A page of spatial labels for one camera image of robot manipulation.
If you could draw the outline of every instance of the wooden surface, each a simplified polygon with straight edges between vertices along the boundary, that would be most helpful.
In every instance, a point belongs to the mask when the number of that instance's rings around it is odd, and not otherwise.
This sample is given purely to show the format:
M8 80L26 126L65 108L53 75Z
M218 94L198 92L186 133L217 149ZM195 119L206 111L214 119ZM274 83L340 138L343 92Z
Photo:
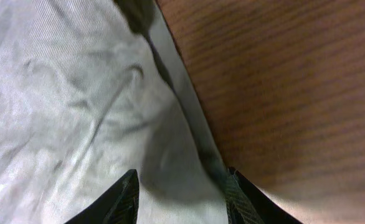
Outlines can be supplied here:
M365 0L158 0L216 143L305 223L365 223Z

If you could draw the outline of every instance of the garment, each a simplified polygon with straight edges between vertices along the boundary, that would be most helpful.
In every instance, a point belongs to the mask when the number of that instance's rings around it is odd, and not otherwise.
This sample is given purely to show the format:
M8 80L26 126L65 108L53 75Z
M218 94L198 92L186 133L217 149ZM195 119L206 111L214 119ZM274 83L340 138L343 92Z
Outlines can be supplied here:
M64 223L129 169L137 223L227 223L204 169L222 177L222 162L165 30L156 8L144 37L111 0L0 0L0 223Z

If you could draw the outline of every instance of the fabric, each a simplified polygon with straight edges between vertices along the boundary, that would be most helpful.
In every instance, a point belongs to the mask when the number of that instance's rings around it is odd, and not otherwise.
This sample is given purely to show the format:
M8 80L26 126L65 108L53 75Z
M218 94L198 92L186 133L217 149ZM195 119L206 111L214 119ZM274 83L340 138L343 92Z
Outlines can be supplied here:
M137 223L227 223L204 169L223 165L158 9L147 28L110 0L0 0L0 223L64 223L129 169Z

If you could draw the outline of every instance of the brown wood surface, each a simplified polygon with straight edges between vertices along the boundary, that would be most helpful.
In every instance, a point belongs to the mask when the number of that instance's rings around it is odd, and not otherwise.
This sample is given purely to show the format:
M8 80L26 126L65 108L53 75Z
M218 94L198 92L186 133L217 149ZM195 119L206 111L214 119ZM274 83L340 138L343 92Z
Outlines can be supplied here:
M365 223L365 0L158 0L225 162L305 223Z

